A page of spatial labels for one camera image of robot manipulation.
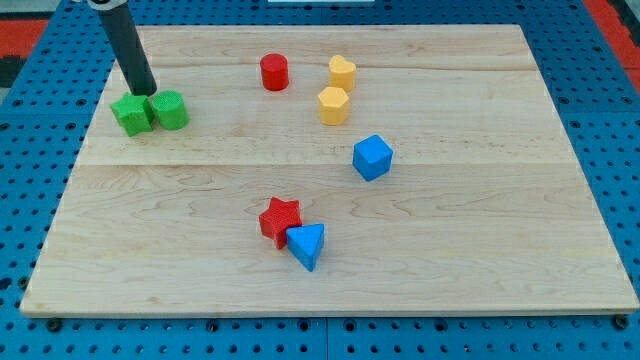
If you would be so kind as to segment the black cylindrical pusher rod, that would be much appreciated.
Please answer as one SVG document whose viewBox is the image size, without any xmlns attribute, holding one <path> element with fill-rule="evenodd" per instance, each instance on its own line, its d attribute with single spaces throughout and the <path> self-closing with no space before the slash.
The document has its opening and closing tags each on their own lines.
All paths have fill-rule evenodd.
<svg viewBox="0 0 640 360">
<path fill-rule="evenodd" d="M 153 95 L 155 78 L 127 0 L 95 0 L 97 12 L 126 83 L 133 95 Z"/>
</svg>

